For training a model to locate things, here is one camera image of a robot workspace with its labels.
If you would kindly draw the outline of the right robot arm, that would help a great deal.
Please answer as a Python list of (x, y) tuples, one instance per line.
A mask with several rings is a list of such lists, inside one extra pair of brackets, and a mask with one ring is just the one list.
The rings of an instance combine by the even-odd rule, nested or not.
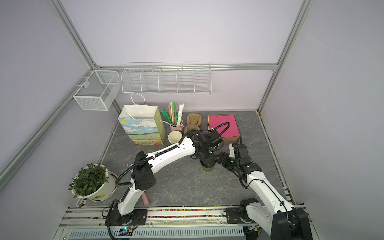
[(235, 174), (245, 189), (260, 198), (241, 201), (239, 208), (245, 222), (256, 222), (272, 240), (312, 240), (308, 214), (286, 200), (267, 180), (258, 164), (249, 157), (242, 138), (230, 144), (230, 154), (218, 157), (217, 163)]

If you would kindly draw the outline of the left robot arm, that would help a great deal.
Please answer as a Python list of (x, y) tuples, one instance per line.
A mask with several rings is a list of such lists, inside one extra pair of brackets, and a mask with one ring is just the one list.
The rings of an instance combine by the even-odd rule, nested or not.
[(215, 151), (223, 146), (222, 134), (229, 129), (229, 122), (220, 124), (212, 130), (200, 131), (192, 129), (181, 139), (157, 152), (137, 153), (135, 162), (121, 173), (115, 186), (127, 186), (120, 200), (113, 200), (106, 216), (105, 225), (124, 226), (134, 221), (133, 211), (142, 194), (156, 184), (154, 174), (163, 167), (190, 156), (200, 160), (203, 168), (211, 169), (216, 164)]

